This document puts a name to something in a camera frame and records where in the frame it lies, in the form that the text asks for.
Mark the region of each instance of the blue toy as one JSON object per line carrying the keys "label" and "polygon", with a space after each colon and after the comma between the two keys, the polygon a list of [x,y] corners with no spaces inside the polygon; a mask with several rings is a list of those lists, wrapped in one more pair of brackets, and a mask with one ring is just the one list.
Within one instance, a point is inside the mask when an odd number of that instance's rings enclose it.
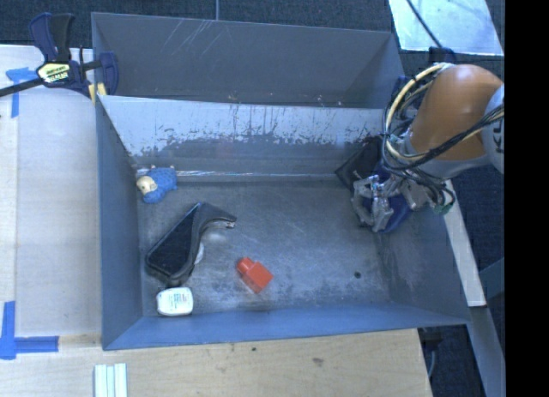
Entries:
{"label": "blue toy", "polygon": [[143,193],[145,203],[158,203],[168,191],[178,188],[178,177],[173,167],[156,168],[153,165],[145,176],[137,179],[136,185]]}

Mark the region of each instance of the bin floor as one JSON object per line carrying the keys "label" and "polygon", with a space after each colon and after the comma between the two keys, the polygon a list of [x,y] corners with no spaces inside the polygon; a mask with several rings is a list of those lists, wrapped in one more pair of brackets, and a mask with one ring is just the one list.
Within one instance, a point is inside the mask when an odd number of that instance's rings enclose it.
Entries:
{"label": "bin floor", "polygon": [[[146,273],[144,256],[197,202],[215,205],[237,222],[233,229],[210,228],[202,236],[203,258],[184,284],[193,292],[193,313],[389,301],[381,240],[359,226],[350,193],[336,176],[195,178],[180,181],[158,204],[138,197],[145,316],[157,314],[155,296],[165,285]],[[243,256],[274,276],[259,294],[238,275],[236,263]]]}

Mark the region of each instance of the black cable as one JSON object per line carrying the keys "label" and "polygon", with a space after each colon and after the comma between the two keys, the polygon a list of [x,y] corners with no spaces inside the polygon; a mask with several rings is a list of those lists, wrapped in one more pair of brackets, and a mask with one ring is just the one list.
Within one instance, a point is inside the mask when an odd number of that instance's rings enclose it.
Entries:
{"label": "black cable", "polygon": [[444,46],[438,41],[438,39],[435,37],[435,35],[432,33],[431,29],[429,29],[429,27],[427,26],[427,24],[425,23],[425,21],[423,20],[423,18],[419,15],[419,12],[418,10],[413,6],[412,4],[412,1],[411,0],[406,0],[406,2],[408,2],[408,5],[410,6],[410,8],[412,9],[413,13],[415,14],[415,16],[418,18],[418,21],[419,23],[423,26],[423,28],[427,31],[427,33],[429,34],[429,36],[431,37],[431,39],[433,40],[433,42],[435,42],[435,44],[437,44],[437,46],[439,48],[444,48]]}

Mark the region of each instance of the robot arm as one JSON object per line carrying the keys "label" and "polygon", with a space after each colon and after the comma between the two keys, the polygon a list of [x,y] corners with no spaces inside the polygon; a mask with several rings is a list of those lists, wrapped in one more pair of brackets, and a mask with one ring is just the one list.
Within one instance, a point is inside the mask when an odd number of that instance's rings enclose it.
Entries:
{"label": "robot arm", "polygon": [[383,130],[374,172],[353,182],[353,208],[374,232],[426,204],[445,213],[455,200],[445,181],[469,168],[504,173],[504,84],[472,64],[435,64],[398,91]]}

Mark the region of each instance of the blue tape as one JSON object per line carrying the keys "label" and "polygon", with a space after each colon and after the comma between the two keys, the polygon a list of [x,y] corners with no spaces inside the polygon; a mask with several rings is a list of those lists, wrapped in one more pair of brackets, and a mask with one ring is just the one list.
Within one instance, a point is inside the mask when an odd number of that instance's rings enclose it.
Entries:
{"label": "blue tape", "polygon": [[58,336],[32,338],[15,337],[15,301],[4,303],[2,336],[0,336],[0,359],[13,360],[18,353],[58,352]]}
{"label": "blue tape", "polygon": [[[38,78],[36,72],[30,70],[29,68],[17,68],[17,69],[8,69],[6,71],[8,78],[16,85],[21,81],[29,81]],[[11,98],[11,117],[15,118],[19,115],[19,93],[16,92]]]}

